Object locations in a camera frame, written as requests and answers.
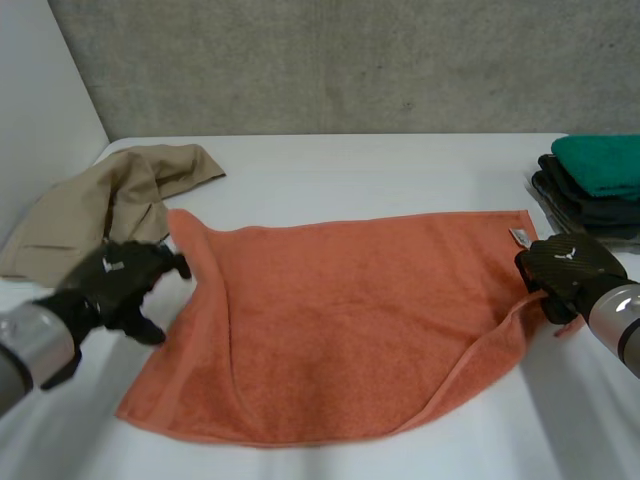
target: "folded towel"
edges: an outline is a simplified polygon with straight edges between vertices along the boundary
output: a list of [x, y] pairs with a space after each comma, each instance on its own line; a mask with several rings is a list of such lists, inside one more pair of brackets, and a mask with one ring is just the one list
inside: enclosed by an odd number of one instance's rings
[[0, 253], [0, 276], [55, 287], [104, 238], [158, 242], [169, 232], [162, 199], [221, 175], [197, 145], [112, 153], [38, 200]]
[[473, 398], [543, 322], [514, 265], [526, 212], [209, 230], [170, 212], [198, 281], [117, 415], [182, 440], [375, 438]]
[[551, 151], [589, 195], [640, 198], [640, 135], [573, 135]]
[[566, 199], [566, 205], [580, 223], [593, 226], [640, 224], [640, 202], [620, 197], [592, 197], [576, 183], [554, 155], [542, 155], [538, 165], [549, 182]]
[[543, 198], [553, 212], [557, 222], [568, 232], [584, 232], [593, 235], [600, 241], [609, 243], [637, 242], [640, 233], [639, 224], [622, 223], [586, 223], [579, 211], [579, 206], [570, 201], [560, 190], [558, 185], [547, 175], [545, 170], [536, 172], [531, 178], [531, 184]]

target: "white wall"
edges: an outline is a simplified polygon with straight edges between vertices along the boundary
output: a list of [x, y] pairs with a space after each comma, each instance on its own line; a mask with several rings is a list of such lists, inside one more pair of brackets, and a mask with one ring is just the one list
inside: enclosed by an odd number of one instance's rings
[[0, 0], [0, 244], [107, 144], [46, 0]]

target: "gray wall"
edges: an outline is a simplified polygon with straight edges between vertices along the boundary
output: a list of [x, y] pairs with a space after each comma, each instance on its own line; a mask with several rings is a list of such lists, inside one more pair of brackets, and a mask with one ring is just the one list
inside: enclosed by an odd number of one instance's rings
[[50, 4], [112, 139], [638, 130], [638, 0]]

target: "white table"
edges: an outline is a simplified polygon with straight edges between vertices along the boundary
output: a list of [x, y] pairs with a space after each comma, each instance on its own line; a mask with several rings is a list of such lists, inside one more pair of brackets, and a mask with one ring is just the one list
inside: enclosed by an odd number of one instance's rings
[[[227, 177], [170, 199], [217, 229], [420, 212], [529, 209], [525, 185], [557, 134], [143, 138], [198, 143]], [[640, 279], [640, 259], [621, 255]], [[161, 282], [146, 313], [168, 325], [193, 285]], [[0, 308], [42, 293], [0, 285]], [[640, 472], [640, 382], [583, 329], [546, 329], [524, 362], [436, 422], [392, 438], [260, 450], [182, 443], [113, 417], [148, 350], [94, 334], [76, 378], [33, 394], [0, 423], [0, 478], [30, 479], [603, 479]]]

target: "beige cloth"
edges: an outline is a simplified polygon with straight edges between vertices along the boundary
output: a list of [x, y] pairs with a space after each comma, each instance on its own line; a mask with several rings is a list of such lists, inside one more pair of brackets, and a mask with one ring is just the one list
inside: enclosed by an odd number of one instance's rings
[[0, 275], [54, 287], [105, 237], [158, 242], [169, 233], [162, 199], [222, 175], [198, 145], [112, 153], [38, 200], [0, 253]]

